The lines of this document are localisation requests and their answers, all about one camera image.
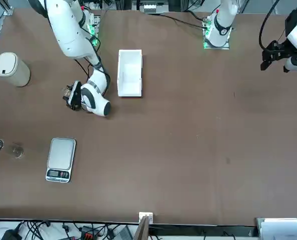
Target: lid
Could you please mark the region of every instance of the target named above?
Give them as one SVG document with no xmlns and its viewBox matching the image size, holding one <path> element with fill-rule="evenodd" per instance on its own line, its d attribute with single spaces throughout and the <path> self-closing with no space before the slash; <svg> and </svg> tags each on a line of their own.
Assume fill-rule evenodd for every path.
<svg viewBox="0 0 297 240">
<path fill-rule="evenodd" d="M 0 55 L 0 76 L 8 77 L 18 68 L 17 56 L 12 52 L 4 52 Z"/>
<path fill-rule="evenodd" d="M 75 152 L 75 140 L 53 138 L 50 144 L 47 167 L 49 169 L 69 170 Z"/>
</svg>

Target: digital scale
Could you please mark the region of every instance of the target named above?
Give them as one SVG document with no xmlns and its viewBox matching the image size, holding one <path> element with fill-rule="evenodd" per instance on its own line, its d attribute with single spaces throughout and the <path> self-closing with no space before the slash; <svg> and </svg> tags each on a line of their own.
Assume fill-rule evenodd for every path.
<svg viewBox="0 0 297 240">
<path fill-rule="evenodd" d="M 71 138 L 53 138 L 50 143 L 46 180 L 68 183 L 74 160 L 76 141 Z"/>
</svg>

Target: white container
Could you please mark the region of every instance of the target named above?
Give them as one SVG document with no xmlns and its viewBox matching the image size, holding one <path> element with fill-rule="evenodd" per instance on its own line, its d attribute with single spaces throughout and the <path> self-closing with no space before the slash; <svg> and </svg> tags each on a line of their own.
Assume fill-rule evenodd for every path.
<svg viewBox="0 0 297 240">
<path fill-rule="evenodd" d="M 0 77 L 16 87 L 24 87 L 30 80 L 29 67 L 13 52 L 0 55 Z"/>
<path fill-rule="evenodd" d="M 118 51 L 117 93 L 119 97 L 142 96 L 142 50 Z"/>
</svg>

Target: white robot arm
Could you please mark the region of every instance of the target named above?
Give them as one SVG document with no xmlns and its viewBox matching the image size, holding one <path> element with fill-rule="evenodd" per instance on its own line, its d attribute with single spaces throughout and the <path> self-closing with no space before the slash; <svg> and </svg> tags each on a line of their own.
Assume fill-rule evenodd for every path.
<svg viewBox="0 0 297 240">
<path fill-rule="evenodd" d="M 272 8 L 266 15 L 259 32 L 259 45 L 263 49 L 261 70 L 266 70 L 274 61 L 287 59 L 284 65 L 284 72 L 297 71 L 297 8 L 293 10 L 285 20 L 286 40 L 283 43 L 272 41 L 267 47 L 262 44 L 262 32 L 264 25 L 271 12 L 280 0 L 275 0 Z"/>
<path fill-rule="evenodd" d="M 28 0 L 36 12 L 48 18 L 55 38 L 62 52 L 69 58 L 85 58 L 93 66 L 93 74 L 85 84 L 75 81 L 67 86 L 63 97 L 67 105 L 77 110 L 80 107 L 99 116 L 107 116 L 111 104 L 103 95 L 110 85 L 110 76 L 92 45 L 88 29 L 90 14 L 82 10 L 78 0 Z"/>
<path fill-rule="evenodd" d="M 239 7 L 236 0 L 221 0 L 218 13 L 214 12 L 211 15 L 212 24 L 209 34 L 206 35 L 206 40 L 214 47 L 224 46 L 230 36 L 232 23 Z"/>
</svg>

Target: white cup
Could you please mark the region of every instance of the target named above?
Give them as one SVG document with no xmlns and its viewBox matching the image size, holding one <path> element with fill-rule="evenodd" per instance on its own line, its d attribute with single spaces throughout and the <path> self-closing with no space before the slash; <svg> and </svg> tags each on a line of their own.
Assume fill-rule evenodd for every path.
<svg viewBox="0 0 297 240">
<path fill-rule="evenodd" d="M 0 77 L 16 87 L 24 87 L 31 77 L 29 67 L 13 52 L 0 55 Z"/>
</svg>

